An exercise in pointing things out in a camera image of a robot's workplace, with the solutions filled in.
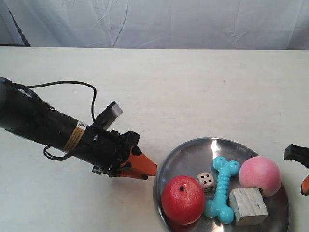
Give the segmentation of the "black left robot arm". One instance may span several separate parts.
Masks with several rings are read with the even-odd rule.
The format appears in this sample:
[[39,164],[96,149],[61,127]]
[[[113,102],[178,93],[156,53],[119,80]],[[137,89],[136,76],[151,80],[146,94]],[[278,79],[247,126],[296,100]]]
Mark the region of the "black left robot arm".
[[122,114],[112,102],[87,125],[57,111],[43,101],[34,86],[0,80],[0,126],[19,137],[44,146],[51,160],[79,158],[93,165],[96,174],[146,180],[155,176],[157,165],[138,148],[140,136],[109,130]]

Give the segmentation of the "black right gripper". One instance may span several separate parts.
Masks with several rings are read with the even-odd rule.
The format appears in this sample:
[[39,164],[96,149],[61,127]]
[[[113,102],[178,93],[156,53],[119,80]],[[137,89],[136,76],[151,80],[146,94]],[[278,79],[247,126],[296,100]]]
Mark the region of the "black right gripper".
[[[309,168],[309,148],[290,144],[284,151],[284,160],[294,160]],[[309,175],[301,184],[301,194],[309,194]]]

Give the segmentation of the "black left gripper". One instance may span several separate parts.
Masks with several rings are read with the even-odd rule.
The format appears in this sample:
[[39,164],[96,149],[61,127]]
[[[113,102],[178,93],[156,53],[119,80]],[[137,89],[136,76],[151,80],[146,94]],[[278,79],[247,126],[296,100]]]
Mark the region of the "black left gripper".
[[97,174],[147,180],[148,175],[156,175],[157,165],[138,148],[139,139],[131,130],[120,134],[90,126],[72,155],[94,165]]

